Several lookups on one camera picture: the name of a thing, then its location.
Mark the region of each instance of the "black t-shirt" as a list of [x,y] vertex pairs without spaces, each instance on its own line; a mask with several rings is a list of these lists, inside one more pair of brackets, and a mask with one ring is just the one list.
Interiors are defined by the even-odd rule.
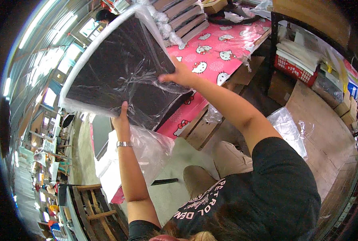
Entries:
[[[171,218],[186,237],[202,231],[207,218],[227,202],[252,204],[274,239],[307,240],[321,208],[314,176],[306,162],[281,138],[260,141],[252,172],[232,174],[182,205]],[[143,240],[159,228],[147,221],[129,225],[129,241]]]

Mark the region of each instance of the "right arm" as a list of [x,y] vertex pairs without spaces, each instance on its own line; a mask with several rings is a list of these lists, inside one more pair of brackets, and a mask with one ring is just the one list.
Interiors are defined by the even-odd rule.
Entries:
[[250,154],[261,140],[267,137],[282,138],[263,114],[247,100],[228,89],[200,78],[175,57],[172,59],[176,65],[176,72],[171,75],[162,75],[159,80],[161,82],[173,81],[198,91],[243,134]]

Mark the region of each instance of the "left arm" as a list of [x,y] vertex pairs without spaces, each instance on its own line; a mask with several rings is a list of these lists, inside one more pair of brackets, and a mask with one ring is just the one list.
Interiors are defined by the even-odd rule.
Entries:
[[[119,142],[131,140],[130,125],[127,117],[128,103],[121,105],[121,114],[112,118]],[[148,194],[147,185],[132,147],[118,147],[121,186],[127,201],[128,223],[134,220],[145,220],[159,228],[155,207]]]

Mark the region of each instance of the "left hand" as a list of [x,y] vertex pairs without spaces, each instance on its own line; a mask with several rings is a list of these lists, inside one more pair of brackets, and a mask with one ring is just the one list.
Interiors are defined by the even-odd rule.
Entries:
[[130,142],[131,141],[131,131],[130,123],[127,117],[128,103],[126,101],[121,105],[121,113],[119,117],[112,117],[111,122],[116,130],[117,139],[119,142]]

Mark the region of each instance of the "hair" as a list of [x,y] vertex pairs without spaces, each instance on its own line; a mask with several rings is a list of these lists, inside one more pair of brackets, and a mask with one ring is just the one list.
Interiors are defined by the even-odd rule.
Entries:
[[98,12],[96,13],[96,20],[97,20],[97,21],[108,20],[109,23],[110,23],[110,22],[112,22],[116,17],[117,17],[117,15],[111,13],[108,9],[101,9],[100,11],[98,11]]
[[247,203],[228,202],[205,221],[201,232],[184,235],[174,222],[168,221],[160,233],[156,232],[149,238],[167,234],[190,241],[273,240],[258,217],[260,212],[257,207]]

